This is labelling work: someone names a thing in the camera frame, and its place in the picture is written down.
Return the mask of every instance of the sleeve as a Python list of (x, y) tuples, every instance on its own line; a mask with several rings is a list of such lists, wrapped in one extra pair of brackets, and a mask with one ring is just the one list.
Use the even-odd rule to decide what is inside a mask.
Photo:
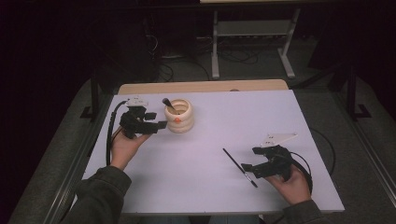
[(123, 197), (131, 179), (122, 170), (107, 166), (76, 188), (77, 201), (62, 223), (118, 223)]
[(284, 210), (289, 224), (329, 224), (329, 219), (323, 216), (314, 201), (297, 203)]

